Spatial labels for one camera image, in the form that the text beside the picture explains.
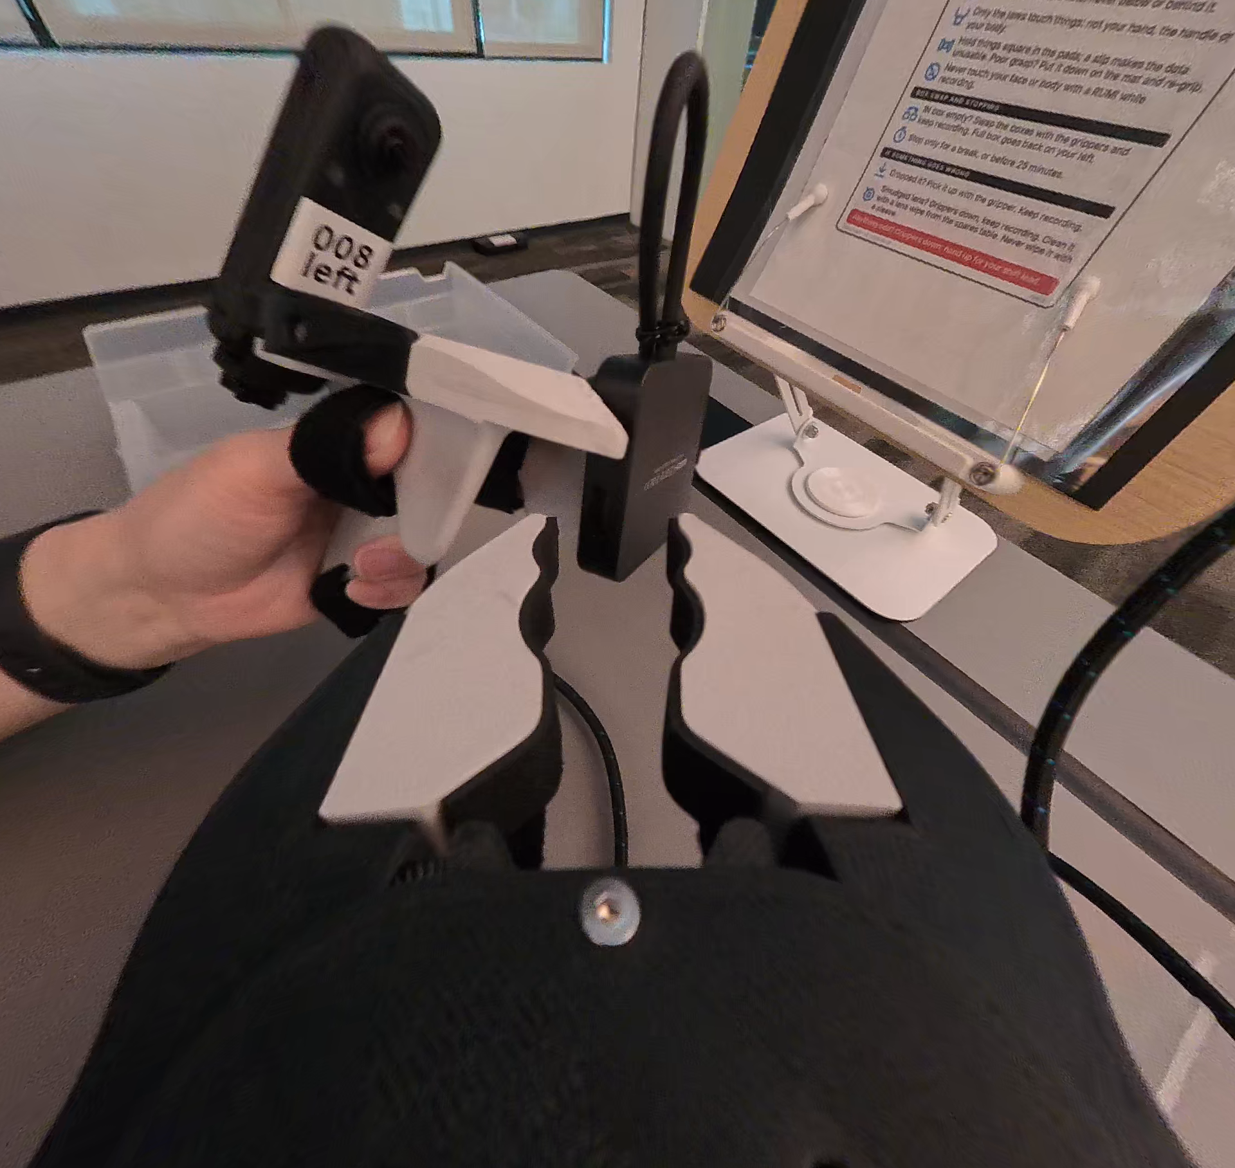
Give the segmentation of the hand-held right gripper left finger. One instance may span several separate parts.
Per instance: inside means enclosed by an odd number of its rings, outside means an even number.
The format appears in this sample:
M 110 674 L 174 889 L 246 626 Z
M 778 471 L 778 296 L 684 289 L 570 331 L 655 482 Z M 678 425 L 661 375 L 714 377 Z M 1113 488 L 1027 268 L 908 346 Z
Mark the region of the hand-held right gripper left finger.
M 542 868 L 565 772 L 547 659 L 561 526 L 528 517 L 436 578 L 409 609 L 319 808 L 329 828 L 406 824 L 446 854 L 494 828 Z

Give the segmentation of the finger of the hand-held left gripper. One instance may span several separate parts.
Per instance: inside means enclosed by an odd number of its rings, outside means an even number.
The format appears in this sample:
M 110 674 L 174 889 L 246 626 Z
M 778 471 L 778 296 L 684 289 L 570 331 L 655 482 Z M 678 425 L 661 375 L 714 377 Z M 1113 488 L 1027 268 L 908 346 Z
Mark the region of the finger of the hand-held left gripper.
M 624 459 L 630 436 L 590 381 L 438 337 L 409 352 L 406 392 L 478 425 Z
M 492 511 L 580 523 L 582 452 L 532 436 L 505 436 L 492 465 Z

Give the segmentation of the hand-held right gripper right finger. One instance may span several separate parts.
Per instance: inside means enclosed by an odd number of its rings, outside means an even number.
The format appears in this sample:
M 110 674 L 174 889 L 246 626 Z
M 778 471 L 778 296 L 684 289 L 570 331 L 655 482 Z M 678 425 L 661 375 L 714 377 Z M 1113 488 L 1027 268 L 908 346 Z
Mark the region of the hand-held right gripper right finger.
M 822 615 L 776 569 L 695 515 L 668 530 L 676 661 L 664 785 L 709 854 L 734 822 L 776 851 L 812 818 L 904 814 Z

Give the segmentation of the grey adapter hub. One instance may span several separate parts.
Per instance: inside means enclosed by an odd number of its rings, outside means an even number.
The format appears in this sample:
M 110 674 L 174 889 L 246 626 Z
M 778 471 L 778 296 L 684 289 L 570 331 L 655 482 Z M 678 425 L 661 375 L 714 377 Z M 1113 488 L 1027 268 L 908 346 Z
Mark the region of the grey adapter hub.
M 707 156 L 710 81 L 703 57 L 678 57 L 657 101 L 640 227 L 638 354 L 609 358 L 594 388 L 626 434 L 624 459 L 592 455 L 582 488 L 578 567 L 624 582 L 687 511 L 714 363 L 684 352 L 687 268 Z

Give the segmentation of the person's left forearm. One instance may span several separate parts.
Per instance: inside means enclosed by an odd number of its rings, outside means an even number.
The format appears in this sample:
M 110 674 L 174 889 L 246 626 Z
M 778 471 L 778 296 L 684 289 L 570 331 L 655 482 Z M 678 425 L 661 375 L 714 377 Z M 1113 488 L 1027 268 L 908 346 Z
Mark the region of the person's left forearm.
M 106 555 L 89 530 L 83 525 L 62 526 L 26 551 L 22 588 L 30 613 L 49 636 L 99 665 L 116 666 L 106 651 L 112 628 L 108 574 Z M 3 674 L 3 739 L 68 709 L 35 697 Z

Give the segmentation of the person's left hand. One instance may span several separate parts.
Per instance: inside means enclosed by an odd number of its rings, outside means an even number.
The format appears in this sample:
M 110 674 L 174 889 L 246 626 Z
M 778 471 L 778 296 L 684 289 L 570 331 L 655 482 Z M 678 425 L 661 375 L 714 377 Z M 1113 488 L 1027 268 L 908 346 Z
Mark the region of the person's left hand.
M 291 459 L 292 429 L 200 454 L 112 513 L 24 553 L 39 632 L 110 670 L 154 670 L 321 618 L 312 590 L 342 509 Z

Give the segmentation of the clear plastic bin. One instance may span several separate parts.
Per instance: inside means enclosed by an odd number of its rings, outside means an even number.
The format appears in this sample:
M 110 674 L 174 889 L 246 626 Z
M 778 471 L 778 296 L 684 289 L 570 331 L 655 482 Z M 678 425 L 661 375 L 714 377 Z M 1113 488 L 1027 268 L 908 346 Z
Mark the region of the clear plastic bin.
M 559 373 L 572 373 L 580 363 L 574 350 L 454 264 L 440 277 L 417 269 L 384 277 L 369 310 L 400 327 Z M 275 411 L 241 404 L 221 385 L 204 308 L 95 325 L 83 337 L 133 494 L 216 442 L 292 427 L 321 400 L 321 394 L 292 394 Z

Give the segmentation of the instruction sheet on stand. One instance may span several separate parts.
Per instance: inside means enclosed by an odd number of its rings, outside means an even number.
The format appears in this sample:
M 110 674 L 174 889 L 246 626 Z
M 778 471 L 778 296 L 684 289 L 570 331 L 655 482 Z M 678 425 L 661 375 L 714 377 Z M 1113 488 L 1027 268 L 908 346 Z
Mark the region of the instruction sheet on stand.
M 718 149 L 701 200 L 689 260 L 687 312 L 745 362 L 804 396 L 806 406 L 841 413 L 866 432 L 927 465 L 946 482 L 983 498 L 1038 534 L 1090 546 L 1148 544 L 1209 523 L 1234 503 L 1234 354 L 1217 358 L 1221 377 L 1200 390 L 1186 381 L 1186 404 L 1117 471 L 1117 490 L 1098 509 L 1077 498 L 1050 498 L 1044 482 L 998 494 L 998 461 L 935 427 L 826 346 L 797 344 L 787 327 L 757 323 L 734 300 L 739 275 L 766 239 L 789 223 L 774 218 L 791 185 L 795 139 L 818 114 L 826 70 L 808 64 L 810 45 L 843 51 L 843 24 L 854 0 L 780 0 L 762 51 Z

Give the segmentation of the instruction sheet board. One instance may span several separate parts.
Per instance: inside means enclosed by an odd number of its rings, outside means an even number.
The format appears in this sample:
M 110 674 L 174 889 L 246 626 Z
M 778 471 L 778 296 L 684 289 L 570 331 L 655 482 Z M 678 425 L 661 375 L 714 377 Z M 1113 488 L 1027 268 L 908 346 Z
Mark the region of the instruction sheet board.
M 1098 509 L 1234 354 L 1234 0 L 854 0 L 734 300 Z

